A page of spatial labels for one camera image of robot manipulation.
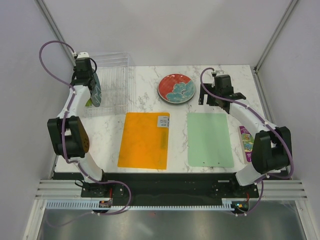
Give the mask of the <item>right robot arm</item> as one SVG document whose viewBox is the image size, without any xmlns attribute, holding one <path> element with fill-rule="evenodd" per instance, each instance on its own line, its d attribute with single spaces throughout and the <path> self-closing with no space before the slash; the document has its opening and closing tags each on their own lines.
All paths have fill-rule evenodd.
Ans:
<svg viewBox="0 0 320 240">
<path fill-rule="evenodd" d="M 200 84 L 199 104 L 203 105 L 204 95 L 208 95 L 208 105 L 220 107 L 233 116 L 253 137 L 251 162 L 235 174 L 236 180 L 229 184 L 230 193 L 240 197 L 248 185 L 269 177 L 289 179 L 294 170 L 290 130 L 266 120 L 242 93 L 234 92 L 229 75 L 212 76 L 213 84 Z"/>
</svg>

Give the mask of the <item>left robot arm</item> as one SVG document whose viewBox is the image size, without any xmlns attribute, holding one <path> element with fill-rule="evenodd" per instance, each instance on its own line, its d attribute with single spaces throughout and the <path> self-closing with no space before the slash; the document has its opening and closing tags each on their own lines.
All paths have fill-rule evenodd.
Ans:
<svg viewBox="0 0 320 240">
<path fill-rule="evenodd" d="M 92 191 L 99 197 L 110 191 L 108 182 L 102 180 L 103 170 L 89 153 L 90 139 L 81 121 L 86 104 L 99 107 L 101 89 L 97 75 L 97 63 L 86 52 L 75 57 L 69 96 L 57 117 L 47 121 L 53 150 L 67 164 L 74 164 L 87 183 L 93 183 Z"/>
</svg>

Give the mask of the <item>red floral plate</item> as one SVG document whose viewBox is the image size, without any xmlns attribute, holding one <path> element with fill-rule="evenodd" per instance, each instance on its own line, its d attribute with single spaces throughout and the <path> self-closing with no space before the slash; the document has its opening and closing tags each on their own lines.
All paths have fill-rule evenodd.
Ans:
<svg viewBox="0 0 320 240">
<path fill-rule="evenodd" d="M 157 92 L 166 95 L 167 93 L 182 91 L 196 92 L 196 85 L 188 76 L 173 73 L 165 76 L 158 84 Z"/>
</svg>

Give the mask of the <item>grey-blue plate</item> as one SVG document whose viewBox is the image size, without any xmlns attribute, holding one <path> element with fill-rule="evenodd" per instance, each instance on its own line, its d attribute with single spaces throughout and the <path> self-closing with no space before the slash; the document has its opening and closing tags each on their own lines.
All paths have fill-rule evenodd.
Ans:
<svg viewBox="0 0 320 240">
<path fill-rule="evenodd" d="M 186 91 L 182 92 L 169 92 L 167 94 L 161 94 L 157 92 L 158 96 L 162 101 L 170 105 L 183 105 L 188 103 L 195 96 L 195 91 Z"/>
</svg>

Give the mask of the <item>lime green plate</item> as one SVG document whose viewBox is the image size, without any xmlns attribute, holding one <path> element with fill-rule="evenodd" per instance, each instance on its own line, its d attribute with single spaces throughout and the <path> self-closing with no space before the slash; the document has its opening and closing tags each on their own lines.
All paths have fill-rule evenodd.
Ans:
<svg viewBox="0 0 320 240">
<path fill-rule="evenodd" d="M 89 99 L 86 104 L 85 104 L 86 107 L 91 107 L 92 106 L 92 101 L 91 99 Z"/>
</svg>

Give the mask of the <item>dark teal branch plate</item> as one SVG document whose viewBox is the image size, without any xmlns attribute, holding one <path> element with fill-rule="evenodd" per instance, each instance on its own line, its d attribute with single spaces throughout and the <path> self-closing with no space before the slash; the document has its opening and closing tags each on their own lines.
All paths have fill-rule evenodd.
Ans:
<svg viewBox="0 0 320 240">
<path fill-rule="evenodd" d="M 95 84 L 94 84 L 94 88 L 92 89 L 90 99 L 94 107 L 99 107 L 102 102 L 102 91 L 101 91 L 100 80 L 97 73 L 93 74 L 93 79 Z"/>
</svg>

